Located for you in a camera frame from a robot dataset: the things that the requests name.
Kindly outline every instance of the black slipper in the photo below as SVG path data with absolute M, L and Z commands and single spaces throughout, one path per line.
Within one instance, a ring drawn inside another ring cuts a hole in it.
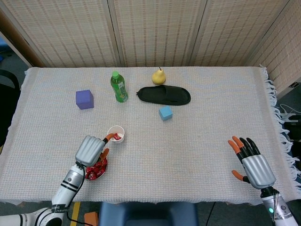
M 191 100 L 189 92 L 177 86 L 144 87 L 137 92 L 139 99 L 161 105 L 185 105 Z

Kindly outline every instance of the purple cube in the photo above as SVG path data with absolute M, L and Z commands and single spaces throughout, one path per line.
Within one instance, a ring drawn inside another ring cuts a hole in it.
M 91 91 L 77 91 L 75 95 L 76 105 L 81 109 L 94 108 L 94 99 Z

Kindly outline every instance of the green bottle cap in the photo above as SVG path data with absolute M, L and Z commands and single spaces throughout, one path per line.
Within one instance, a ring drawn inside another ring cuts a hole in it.
M 117 71 L 112 72 L 112 77 L 114 79 L 117 79 L 119 77 L 119 72 L 117 72 Z

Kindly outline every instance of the blue chair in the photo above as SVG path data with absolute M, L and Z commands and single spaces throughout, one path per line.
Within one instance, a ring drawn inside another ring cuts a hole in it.
M 99 226 L 198 226 L 196 205 L 189 202 L 103 202 Z

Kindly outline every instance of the blue cube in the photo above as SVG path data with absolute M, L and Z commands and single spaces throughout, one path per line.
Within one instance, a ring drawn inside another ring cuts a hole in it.
M 170 106 L 165 106 L 165 107 L 160 108 L 159 114 L 163 121 L 165 121 L 167 119 L 171 119 L 173 117 L 173 112 L 172 112 Z
M 77 91 L 75 95 L 76 105 L 81 109 L 88 109 L 94 107 L 94 99 L 91 91 L 83 90 Z

